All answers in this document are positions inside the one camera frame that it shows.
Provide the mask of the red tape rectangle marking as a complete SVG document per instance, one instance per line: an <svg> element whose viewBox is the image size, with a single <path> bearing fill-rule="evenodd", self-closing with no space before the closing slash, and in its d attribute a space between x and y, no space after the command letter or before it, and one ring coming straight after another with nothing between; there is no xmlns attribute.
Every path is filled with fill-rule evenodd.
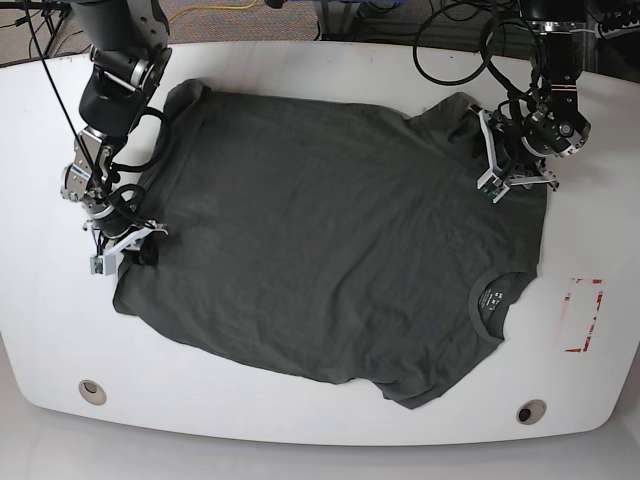
<svg viewBox="0 0 640 480"><path fill-rule="evenodd" d="M605 281L575 278L565 295L559 345L564 352L585 353L598 318Z"/></svg>

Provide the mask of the black tripod stand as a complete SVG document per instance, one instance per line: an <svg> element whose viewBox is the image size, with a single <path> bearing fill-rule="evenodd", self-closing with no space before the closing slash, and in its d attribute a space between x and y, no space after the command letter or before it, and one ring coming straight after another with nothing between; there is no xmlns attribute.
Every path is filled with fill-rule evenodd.
<svg viewBox="0 0 640 480"><path fill-rule="evenodd" d="M38 57L38 43L45 58L82 54L89 45L84 31L61 1L1 2L1 60L20 62Z"/></svg>

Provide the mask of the white power strip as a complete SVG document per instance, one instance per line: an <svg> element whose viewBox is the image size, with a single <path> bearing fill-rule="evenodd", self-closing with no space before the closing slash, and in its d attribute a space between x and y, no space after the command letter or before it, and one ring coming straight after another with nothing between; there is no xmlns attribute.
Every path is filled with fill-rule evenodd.
<svg viewBox="0 0 640 480"><path fill-rule="evenodd" d="M630 9L607 14L598 23L596 35L601 39L613 39L639 32L639 10Z"/></svg>

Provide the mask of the dark grey T-shirt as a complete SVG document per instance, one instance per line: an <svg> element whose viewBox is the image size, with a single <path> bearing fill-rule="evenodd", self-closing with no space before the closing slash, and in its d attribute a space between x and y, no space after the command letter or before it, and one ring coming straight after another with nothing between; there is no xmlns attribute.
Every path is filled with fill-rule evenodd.
<svg viewBox="0 0 640 480"><path fill-rule="evenodd" d="M477 189L484 159L447 140L469 105L409 117L177 85L141 179L168 234L156 267L123 261L115 310L251 367L367 380L408 409L440 397L501 344L547 207L543 185L497 204Z"/></svg>

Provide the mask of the grey metal frame background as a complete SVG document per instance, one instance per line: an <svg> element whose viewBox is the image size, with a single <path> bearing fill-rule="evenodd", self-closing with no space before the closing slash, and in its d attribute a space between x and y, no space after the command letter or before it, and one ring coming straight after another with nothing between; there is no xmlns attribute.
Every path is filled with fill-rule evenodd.
<svg viewBox="0 0 640 480"><path fill-rule="evenodd" d="M354 22L364 1L314 1L320 39L345 41L354 35Z"/></svg>

